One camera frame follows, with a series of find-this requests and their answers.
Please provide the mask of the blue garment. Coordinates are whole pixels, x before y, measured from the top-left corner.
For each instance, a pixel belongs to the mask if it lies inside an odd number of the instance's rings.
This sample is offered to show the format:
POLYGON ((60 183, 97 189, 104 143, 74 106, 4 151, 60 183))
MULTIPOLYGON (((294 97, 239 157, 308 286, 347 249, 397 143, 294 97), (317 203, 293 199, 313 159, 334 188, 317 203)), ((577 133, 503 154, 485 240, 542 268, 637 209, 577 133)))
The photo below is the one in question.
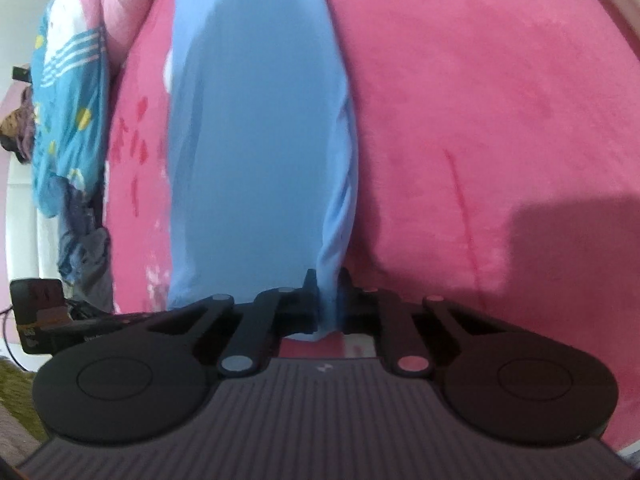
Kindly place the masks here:
POLYGON ((333 332, 358 143, 326 0, 175 0, 170 54, 169 307, 314 271, 333 332))

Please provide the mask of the purple brown clothes pile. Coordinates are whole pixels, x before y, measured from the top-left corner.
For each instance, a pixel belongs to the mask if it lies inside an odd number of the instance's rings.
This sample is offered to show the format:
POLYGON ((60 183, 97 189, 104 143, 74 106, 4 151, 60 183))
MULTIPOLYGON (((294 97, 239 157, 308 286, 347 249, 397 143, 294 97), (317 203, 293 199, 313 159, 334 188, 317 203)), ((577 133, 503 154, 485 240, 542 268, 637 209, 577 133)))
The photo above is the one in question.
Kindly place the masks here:
POLYGON ((36 114, 32 102, 32 87, 21 95, 21 105, 1 122, 1 147, 13 153, 20 164, 30 164, 34 152, 36 114))

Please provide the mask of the denim jeans pile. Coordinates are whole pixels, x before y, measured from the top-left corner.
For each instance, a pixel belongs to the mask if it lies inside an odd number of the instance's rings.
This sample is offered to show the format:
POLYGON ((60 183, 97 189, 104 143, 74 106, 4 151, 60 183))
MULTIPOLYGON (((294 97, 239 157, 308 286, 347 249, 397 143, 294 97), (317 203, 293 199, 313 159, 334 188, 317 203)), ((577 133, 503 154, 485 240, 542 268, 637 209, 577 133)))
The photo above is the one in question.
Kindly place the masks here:
POLYGON ((112 244, 102 223, 102 196, 87 197, 62 177, 56 177, 54 183, 58 192, 58 273, 76 301, 112 313, 112 244))

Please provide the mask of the blue cartoon blanket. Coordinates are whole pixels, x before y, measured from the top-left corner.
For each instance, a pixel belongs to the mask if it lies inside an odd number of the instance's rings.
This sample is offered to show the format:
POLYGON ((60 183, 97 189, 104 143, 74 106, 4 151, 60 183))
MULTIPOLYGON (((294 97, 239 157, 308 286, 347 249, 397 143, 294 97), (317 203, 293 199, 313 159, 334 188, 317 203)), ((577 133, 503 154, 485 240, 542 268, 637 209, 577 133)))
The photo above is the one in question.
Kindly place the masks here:
POLYGON ((32 195, 48 218, 60 213, 62 182, 89 198, 100 187, 106 156, 110 73, 104 28, 80 0, 52 0, 30 63, 35 141, 32 195))

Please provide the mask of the pink floral bed sheet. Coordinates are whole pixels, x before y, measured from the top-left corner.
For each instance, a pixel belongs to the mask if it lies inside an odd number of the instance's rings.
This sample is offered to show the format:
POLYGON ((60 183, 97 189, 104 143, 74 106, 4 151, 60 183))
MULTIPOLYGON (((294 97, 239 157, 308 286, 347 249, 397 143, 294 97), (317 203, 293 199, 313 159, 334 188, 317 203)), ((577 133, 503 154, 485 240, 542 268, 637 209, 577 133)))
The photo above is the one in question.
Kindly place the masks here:
MULTIPOLYGON (((326 0, 358 143, 342 266, 442 295, 613 371, 614 448, 639 440, 639 40, 634 0, 326 0)), ((175 0, 117 81, 106 223, 118 312, 169 309, 175 0)))

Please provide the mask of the pink grey floral quilt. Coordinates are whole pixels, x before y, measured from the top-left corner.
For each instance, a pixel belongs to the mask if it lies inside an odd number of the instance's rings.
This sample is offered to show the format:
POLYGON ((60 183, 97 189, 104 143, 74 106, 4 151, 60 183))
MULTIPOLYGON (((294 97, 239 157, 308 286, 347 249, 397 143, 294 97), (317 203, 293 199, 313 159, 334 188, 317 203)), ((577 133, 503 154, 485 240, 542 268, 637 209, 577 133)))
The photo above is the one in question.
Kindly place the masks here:
POLYGON ((89 53, 102 29, 111 70, 119 70, 154 0, 52 0, 47 10, 44 60, 63 66, 77 49, 89 53))

